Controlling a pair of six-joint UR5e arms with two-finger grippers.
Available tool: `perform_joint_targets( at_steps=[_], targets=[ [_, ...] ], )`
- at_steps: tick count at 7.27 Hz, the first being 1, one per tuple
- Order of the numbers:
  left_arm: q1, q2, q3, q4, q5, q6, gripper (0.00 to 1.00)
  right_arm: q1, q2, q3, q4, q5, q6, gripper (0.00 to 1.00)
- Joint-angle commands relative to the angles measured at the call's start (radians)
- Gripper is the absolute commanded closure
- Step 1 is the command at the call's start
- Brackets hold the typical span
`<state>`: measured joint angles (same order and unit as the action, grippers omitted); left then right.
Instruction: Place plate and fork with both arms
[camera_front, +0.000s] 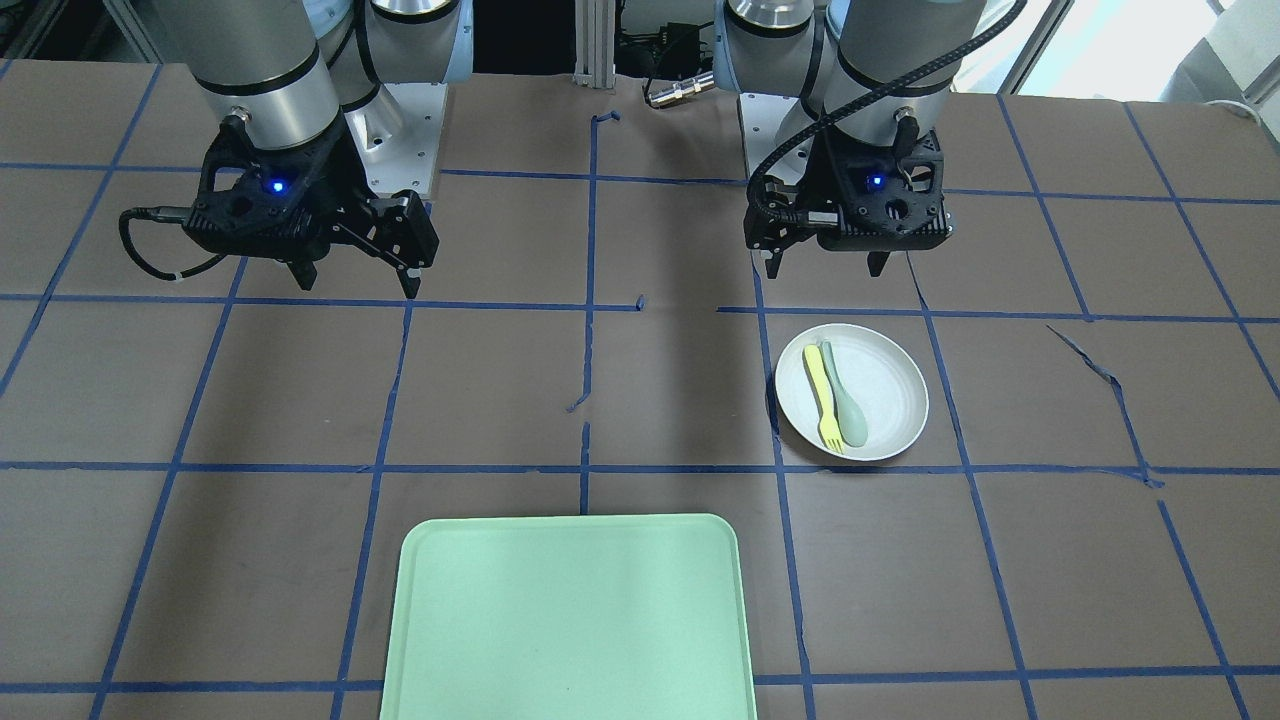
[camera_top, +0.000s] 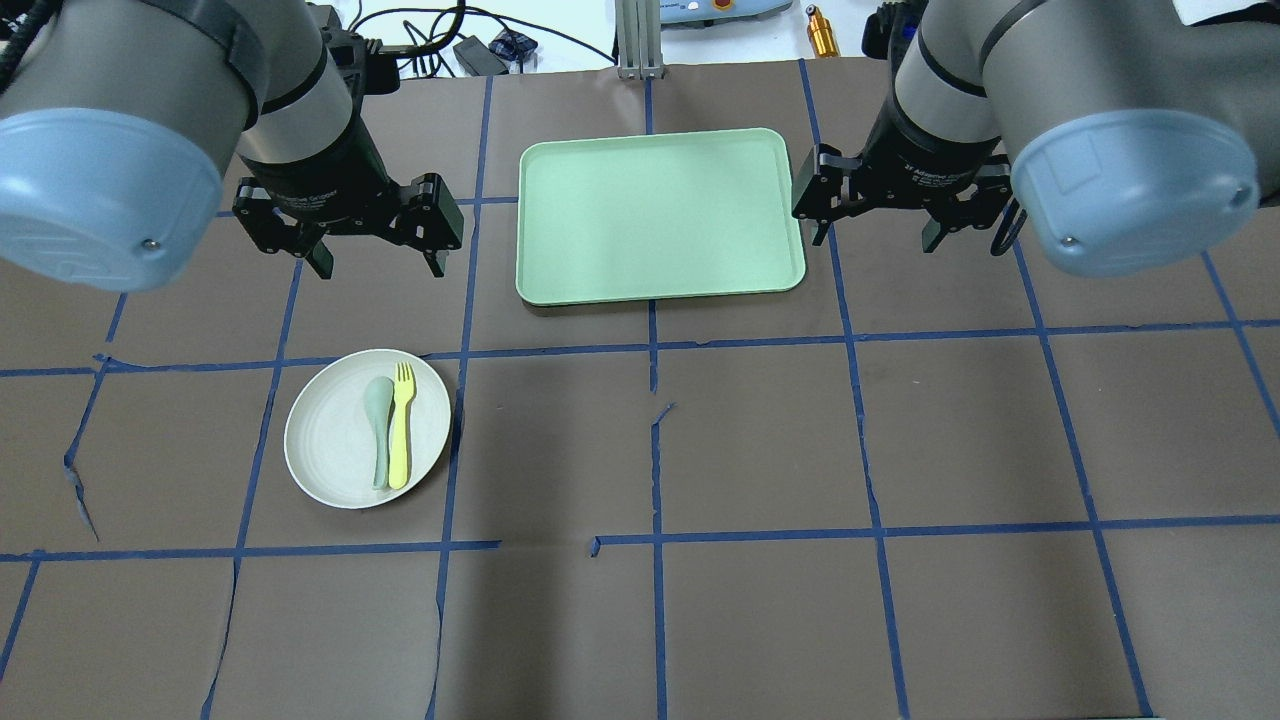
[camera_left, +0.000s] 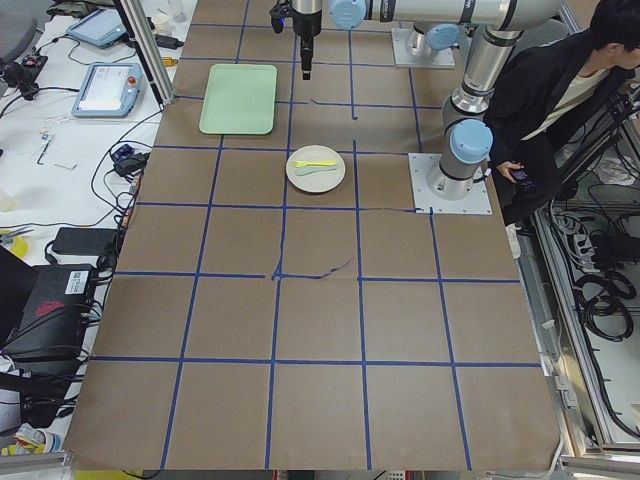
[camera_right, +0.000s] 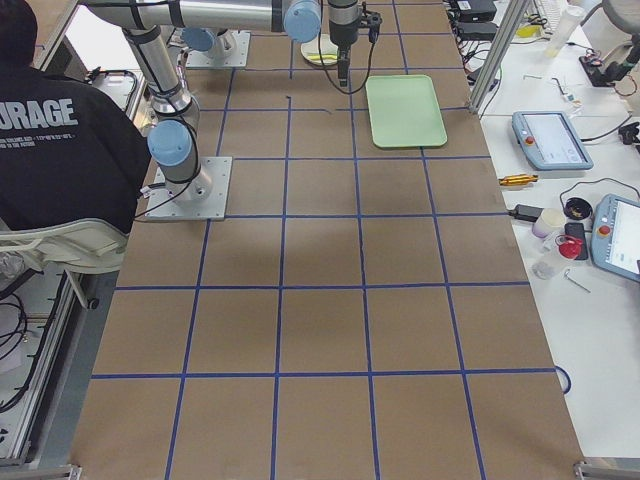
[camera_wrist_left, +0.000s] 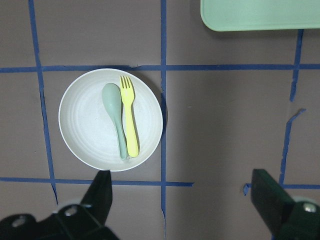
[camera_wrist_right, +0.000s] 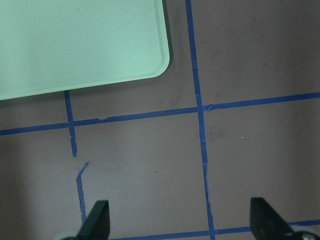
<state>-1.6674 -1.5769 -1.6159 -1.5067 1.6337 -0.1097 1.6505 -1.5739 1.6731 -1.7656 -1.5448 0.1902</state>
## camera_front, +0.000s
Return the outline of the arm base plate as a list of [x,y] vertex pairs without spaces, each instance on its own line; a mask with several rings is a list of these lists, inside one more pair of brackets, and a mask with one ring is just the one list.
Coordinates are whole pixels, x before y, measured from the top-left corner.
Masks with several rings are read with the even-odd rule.
[[[740,94],[739,118],[742,131],[745,176],[750,176],[783,141],[820,118],[823,101],[813,97],[790,97],[768,94]],[[776,192],[792,199],[805,174],[812,155],[813,138],[791,150],[769,169],[769,183]]]
[[448,85],[383,85],[344,113],[372,192],[412,190],[434,200],[448,94]]

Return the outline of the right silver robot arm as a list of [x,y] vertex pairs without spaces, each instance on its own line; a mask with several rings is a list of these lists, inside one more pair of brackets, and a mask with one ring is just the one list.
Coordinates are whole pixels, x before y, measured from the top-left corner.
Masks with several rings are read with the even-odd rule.
[[335,245],[385,263],[415,299],[439,238],[428,210],[443,104],[474,70],[471,1],[163,1],[159,14],[219,119],[179,225],[209,254],[283,265],[311,290]]

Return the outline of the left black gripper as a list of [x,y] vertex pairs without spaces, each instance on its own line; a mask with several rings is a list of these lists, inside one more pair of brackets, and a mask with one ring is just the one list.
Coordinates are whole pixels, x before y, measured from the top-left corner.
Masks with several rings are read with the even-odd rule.
[[750,208],[744,219],[745,245],[768,251],[765,275],[771,281],[780,277],[785,256],[780,250],[812,236],[832,252],[869,252],[869,275],[879,278],[891,252],[934,249],[951,236],[943,170],[945,155],[934,131],[904,158],[896,158],[890,147],[824,129],[814,138],[794,190],[773,181],[765,186],[765,206],[796,213],[801,223],[785,224]]

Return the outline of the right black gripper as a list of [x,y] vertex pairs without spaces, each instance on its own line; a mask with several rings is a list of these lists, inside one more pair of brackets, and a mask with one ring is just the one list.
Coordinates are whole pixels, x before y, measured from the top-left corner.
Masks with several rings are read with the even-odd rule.
[[214,254],[284,263],[303,292],[330,246],[346,243],[398,272],[407,300],[419,296],[421,269],[439,238],[421,196],[388,199],[369,186],[343,117],[292,149],[252,145],[241,117],[224,117],[205,154],[200,184],[183,231]]

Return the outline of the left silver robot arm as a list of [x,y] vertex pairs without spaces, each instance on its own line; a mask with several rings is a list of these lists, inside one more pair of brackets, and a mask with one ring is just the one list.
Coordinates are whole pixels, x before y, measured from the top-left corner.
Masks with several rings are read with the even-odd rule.
[[814,240],[893,252],[951,236],[936,132],[961,60],[1004,28],[980,1],[718,1],[713,79],[736,92],[745,245],[776,278]]

